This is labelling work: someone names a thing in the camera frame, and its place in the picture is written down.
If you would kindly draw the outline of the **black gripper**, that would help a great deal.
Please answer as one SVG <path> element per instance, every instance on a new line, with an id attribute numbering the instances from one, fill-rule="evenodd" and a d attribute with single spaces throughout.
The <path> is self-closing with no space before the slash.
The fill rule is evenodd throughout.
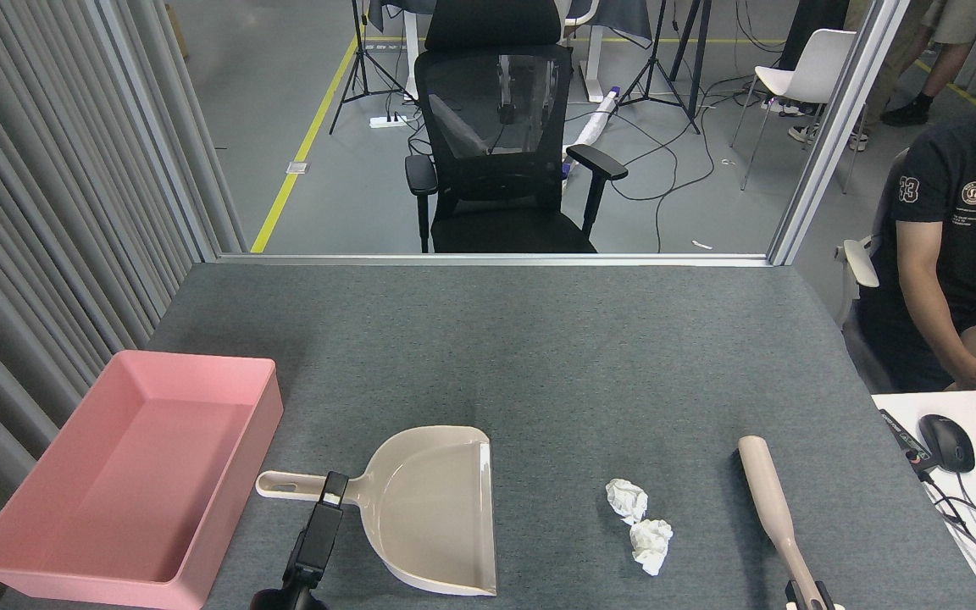
<path id="1" fill-rule="evenodd" d="M 341 503 L 349 476 L 330 472 L 309 521 L 297 537 L 283 574 L 283 588 L 264 588 L 252 596 L 252 610 L 325 610 L 313 588 L 323 578 L 342 519 Z"/>

